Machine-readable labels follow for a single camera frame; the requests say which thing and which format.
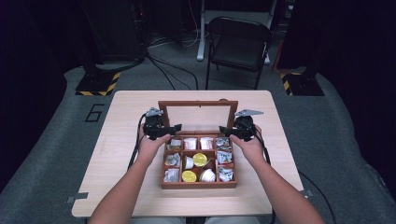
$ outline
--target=black chair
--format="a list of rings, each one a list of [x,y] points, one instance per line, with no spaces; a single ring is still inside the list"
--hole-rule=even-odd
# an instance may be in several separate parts
[[[216,17],[209,25],[209,54],[207,59],[206,85],[209,82],[210,64],[255,72],[259,85],[262,68],[271,39],[270,30],[255,21],[242,21]]]

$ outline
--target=wooden table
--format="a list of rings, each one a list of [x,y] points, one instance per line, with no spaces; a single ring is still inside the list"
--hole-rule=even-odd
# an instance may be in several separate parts
[[[88,192],[88,197],[75,201],[73,216],[90,217],[101,199],[125,174],[134,150],[138,121],[152,106],[158,108],[158,101],[217,101],[222,98],[238,101],[237,111],[251,109],[264,112],[253,119],[262,127],[272,165],[297,190],[303,190],[269,91],[118,91],[79,189],[79,193]],[[271,214],[271,204],[253,168],[240,148],[234,146],[234,153],[238,173],[235,189],[162,189],[163,146],[160,147],[148,168],[133,217]]]

